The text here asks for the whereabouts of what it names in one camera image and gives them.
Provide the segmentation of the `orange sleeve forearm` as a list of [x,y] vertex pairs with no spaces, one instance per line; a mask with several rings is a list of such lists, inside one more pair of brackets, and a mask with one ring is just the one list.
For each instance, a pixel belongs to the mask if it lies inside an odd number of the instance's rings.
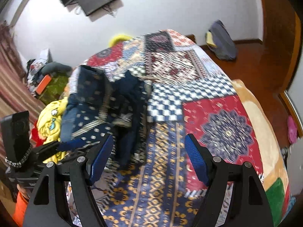
[[17,226],[23,226],[28,202],[29,200],[26,197],[24,197],[24,195],[21,192],[18,192],[17,200],[15,204],[15,211],[14,214],[12,215],[12,218],[17,224]]

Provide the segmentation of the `person's left hand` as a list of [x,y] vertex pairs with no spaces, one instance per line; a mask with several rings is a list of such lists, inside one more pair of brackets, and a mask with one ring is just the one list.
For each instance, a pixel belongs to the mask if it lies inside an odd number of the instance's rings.
[[29,200],[30,199],[30,194],[31,192],[28,189],[23,188],[22,186],[20,186],[19,184],[17,184],[17,189],[18,191],[22,194],[22,196]]

